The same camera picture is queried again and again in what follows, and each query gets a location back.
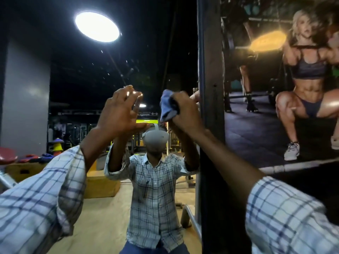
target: vr headset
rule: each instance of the vr headset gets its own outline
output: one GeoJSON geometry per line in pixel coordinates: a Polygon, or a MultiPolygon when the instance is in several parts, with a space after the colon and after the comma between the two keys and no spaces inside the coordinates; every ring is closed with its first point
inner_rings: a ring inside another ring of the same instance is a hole
{"type": "Polygon", "coordinates": [[[158,124],[154,124],[154,130],[144,132],[142,139],[145,144],[160,145],[166,144],[169,138],[169,133],[163,130],[159,130],[158,124]]]}

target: round ceiling light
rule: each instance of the round ceiling light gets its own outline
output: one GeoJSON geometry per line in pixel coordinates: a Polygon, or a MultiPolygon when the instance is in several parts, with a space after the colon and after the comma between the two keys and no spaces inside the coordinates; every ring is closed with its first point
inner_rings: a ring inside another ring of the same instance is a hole
{"type": "Polygon", "coordinates": [[[98,42],[109,43],[119,37],[119,29],[108,17],[96,12],[81,12],[75,17],[81,33],[98,42]]]}

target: blue pants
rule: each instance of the blue pants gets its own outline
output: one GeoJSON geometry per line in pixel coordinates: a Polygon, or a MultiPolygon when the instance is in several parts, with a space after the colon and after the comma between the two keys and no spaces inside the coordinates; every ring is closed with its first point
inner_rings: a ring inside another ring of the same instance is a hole
{"type": "Polygon", "coordinates": [[[184,243],[180,244],[178,247],[168,253],[164,247],[145,249],[126,242],[119,254],[189,254],[189,251],[184,243]]]}

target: poster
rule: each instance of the poster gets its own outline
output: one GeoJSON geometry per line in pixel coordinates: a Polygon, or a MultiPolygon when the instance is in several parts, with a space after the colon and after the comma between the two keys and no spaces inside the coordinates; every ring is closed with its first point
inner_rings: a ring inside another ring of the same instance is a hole
{"type": "Polygon", "coordinates": [[[337,159],[339,2],[221,2],[228,146],[258,168],[337,159]],[[249,48],[275,31],[278,48],[249,48]]]}

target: checkered shirt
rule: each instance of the checkered shirt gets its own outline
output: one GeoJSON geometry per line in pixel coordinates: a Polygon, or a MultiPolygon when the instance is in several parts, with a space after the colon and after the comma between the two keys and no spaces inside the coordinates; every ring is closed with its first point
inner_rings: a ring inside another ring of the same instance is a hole
{"type": "Polygon", "coordinates": [[[108,171],[111,149],[106,159],[105,175],[112,180],[130,179],[133,184],[127,240],[150,249],[156,248],[161,240],[167,252],[171,252],[183,243],[174,199],[176,180],[197,171],[189,172],[184,159],[174,154],[163,156],[153,168],[147,155],[129,157],[126,149],[121,170],[111,173],[108,171]]]}
{"type": "Polygon", "coordinates": [[[75,146],[37,175],[0,195],[0,253],[47,253],[73,234],[86,188],[84,157],[75,146]]]}
{"type": "Polygon", "coordinates": [[[324,205],[292,186],[265,177],[248,198],[246,230],[252,253],[339,253],[339,227],[324,205]]]}

